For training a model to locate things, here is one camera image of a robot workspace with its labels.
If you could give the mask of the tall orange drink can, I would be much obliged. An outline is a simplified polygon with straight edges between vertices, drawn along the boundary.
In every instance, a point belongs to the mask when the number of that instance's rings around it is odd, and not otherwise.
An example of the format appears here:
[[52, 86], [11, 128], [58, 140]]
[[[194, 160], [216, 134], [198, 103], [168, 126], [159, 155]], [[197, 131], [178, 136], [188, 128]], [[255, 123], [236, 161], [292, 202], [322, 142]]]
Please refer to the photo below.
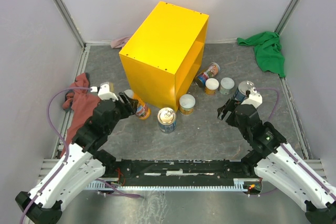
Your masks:
[[130, 99], [137, 100], [138, 102], [136, 106], [137, 109], [136, 109], [135, 115], [140, 120], [146, 120], [151, 114], [151, 110], [147, 106], [147, 104], [136, 93], [134, 93], [133, 90], [127, 89], [124, 92]]

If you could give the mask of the tall mixed-vegetable label can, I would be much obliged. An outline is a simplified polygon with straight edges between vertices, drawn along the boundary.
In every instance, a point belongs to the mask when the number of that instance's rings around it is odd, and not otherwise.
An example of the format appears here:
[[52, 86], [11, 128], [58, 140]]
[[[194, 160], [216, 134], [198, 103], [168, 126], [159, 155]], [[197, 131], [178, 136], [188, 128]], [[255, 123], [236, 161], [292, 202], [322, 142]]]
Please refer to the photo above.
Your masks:
[[198, 87], [203, 88], [205, 86], [205, 82], [209, 78], [215, 77], [220, 72], [220, 70], [221, 68], [219, 64], [212, 62], [207, 68], [195, 76], [194, 82]]

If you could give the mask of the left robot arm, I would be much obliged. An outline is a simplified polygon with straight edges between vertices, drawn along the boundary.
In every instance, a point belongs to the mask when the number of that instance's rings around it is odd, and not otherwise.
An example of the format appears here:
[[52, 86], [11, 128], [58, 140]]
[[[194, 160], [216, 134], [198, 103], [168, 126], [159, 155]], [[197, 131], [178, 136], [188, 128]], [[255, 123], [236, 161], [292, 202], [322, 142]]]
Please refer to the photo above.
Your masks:
[[16, 196], [23, 212], [21, 223], [25, 218], [33, 223], [57, 223], [67, 204], [92, 181], [115, 173], [116, 158], [101, 147], [120, 120], [136, 113], [137, 105], [123, 92], [111, 92], [98, 103], [45, 178], [29, 192]]

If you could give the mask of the blue can metal pull-tab lid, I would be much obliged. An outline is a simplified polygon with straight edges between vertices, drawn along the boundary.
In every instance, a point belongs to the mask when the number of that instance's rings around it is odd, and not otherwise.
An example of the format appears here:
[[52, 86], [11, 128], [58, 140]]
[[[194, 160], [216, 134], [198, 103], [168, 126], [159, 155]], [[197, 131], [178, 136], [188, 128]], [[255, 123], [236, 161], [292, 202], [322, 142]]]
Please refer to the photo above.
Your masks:
[[247, 99], [248, 95], [246, 94], [247, 91], [250, 91], [252, 88], [254, 88], [255, 85], [251, 81], [242, 81], [236, 91], [234, 92], [233, 99], [236, 101], [243, 102]]

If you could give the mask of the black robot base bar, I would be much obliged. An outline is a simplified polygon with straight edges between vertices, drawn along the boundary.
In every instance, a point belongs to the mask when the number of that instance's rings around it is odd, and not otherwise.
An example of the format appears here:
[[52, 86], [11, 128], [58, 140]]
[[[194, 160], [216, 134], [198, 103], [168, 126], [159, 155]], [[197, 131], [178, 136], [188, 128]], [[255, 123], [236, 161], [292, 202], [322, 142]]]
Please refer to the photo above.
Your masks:
[[240, 161], [130, 160], [116, 161], [103, 178], [120, 179], [123, 186], [232, 185], [234, 179], [260, 180]]

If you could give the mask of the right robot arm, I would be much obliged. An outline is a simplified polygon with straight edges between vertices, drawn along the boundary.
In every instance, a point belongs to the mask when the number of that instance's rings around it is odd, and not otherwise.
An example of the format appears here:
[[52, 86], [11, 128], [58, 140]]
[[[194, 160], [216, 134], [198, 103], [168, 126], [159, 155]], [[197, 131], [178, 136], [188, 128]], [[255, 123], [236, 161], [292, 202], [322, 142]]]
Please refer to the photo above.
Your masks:
[[252, 147], [242, 160], [241, 172], [270, 182], [290, 197], [310, 223], [335, 223], [335, 187], [312, 169], [270, 122], [262, 122], [248, 100], [228, 101], [217, 117], [239, 129]]

